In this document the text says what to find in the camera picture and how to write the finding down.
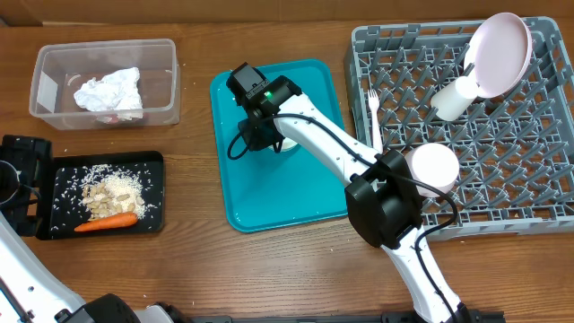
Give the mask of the white bowl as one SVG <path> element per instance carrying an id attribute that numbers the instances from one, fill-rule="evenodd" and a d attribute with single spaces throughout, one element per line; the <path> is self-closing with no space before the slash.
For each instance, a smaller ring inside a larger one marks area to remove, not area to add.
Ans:
<path id="1" fill-rule="evenodd" d="M 298 144 L 291 140 L 290 138 L 285 137 L 283 140 L 279 141 L 278 143 L 272 144 L 270 149 L 272 149 L 276 153 L 283 153 L 290 151 L 291 149 L 295 148 Z"/>

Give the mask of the white plastic fork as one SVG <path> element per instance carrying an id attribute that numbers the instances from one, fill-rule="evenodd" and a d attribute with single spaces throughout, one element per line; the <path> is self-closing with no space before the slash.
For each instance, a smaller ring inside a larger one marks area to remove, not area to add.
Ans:
<path id="1" fill-rule="evenodd" d="M 368 91 L 368 105 L 371 114 L 372 146 L 374 149 L 382 153 L 384 148 L 378 122 L 379 98 L 377 92 L 374 89 L 370 89 Z"/>

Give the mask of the white napkin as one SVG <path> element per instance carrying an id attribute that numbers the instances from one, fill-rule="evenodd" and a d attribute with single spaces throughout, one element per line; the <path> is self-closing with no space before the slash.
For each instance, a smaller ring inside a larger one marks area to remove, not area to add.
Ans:
<path id="1" fill-rule="evenodd" d="M 117 70 L 100 80 L 93 77 L 74 93 L 74 101 L 80 108 L 92 112 L 141 109 L 139 80 L 137 67 Z"/>

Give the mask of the red snack wrapper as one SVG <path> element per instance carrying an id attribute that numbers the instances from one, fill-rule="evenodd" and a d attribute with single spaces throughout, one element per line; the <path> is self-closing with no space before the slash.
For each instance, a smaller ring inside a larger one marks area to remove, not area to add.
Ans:
<path id="1" fill-rule="evenodd" d="M 104 124 L 114 125 L 140 120 L 144 117 L 142 112 L 125 112 L 97 117 L 97 120 Z"/>

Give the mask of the orange carrot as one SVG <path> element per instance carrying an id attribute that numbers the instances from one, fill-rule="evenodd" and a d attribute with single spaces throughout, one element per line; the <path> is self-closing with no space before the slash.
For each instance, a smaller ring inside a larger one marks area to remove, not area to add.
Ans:
<path id="1" fill-rule="evenodd" d="M 138 217 L 135 213 L 122 213 L 94 220 L 92 222 L 83 223 L 77 226 L 75 232 L 88 232 L 88 231 L 101 231 L 108 229 L 126 228 L 135 225 L 138 222 Z"/>

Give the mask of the white plastic cup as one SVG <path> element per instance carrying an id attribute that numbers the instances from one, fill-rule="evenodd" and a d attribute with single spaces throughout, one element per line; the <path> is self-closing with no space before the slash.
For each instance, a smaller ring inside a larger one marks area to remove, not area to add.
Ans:
<path id="1" fill-rule="evenodd" d="M 460 76 L 434 94 L 430 105 L 436 116 L 445 121 L 459 118 L 478 96 L 478 84 L 468 76 Z"/>

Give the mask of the white round plate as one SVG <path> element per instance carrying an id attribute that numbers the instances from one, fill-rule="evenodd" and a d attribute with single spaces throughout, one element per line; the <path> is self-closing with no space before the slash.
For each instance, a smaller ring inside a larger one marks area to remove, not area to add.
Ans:
<path id="1" fill-rule="evenodd" d="M 522 78 L 533 50 L 530 30 L 513 13 L 497 13 L 485 20 L 470 39 L 464 68 L 478 85 L 478 96 L 494 98 L 511 90 Z"/>

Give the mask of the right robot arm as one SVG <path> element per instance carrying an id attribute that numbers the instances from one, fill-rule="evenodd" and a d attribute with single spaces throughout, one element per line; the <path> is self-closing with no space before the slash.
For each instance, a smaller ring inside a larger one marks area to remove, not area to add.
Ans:
<path id="1" fill-rule="evenodd" d="M 469 322 L 469 309 L 448 286 L 432 256 L 422 223 L 425 183 L 414 179 L 406 158 L 396 150 L 380 153 L 362 144 L 325 117 L 309 96 L 281 75 L 270 81 L 243 63 L 226 83 L 247 117 L 237 138 L 249 151 L 272 148 L 279 153 L 286 139 L 305 148 L 344 184 L 348 218 L 371 246 L 383 249 L 425 322 Z"/>

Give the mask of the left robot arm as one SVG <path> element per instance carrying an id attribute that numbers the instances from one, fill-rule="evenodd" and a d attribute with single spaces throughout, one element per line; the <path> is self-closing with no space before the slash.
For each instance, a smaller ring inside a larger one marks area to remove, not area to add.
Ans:
<path id="1" fill-rule="evenodd" d="M 137 223 L 108 235 L 160 231 L 165 167 L 156 151 L 55 157 L 49 140 L 5 135 L 1 142 L 1 320 L 3 322 L 183 322 L 162 302 L 132 310 L 109 293 L 85 301 L 39 261 L 24 238 L 78 238 L 91 219 L 89 188 L 109 177 L 127 179 L 142 193 Z"/>

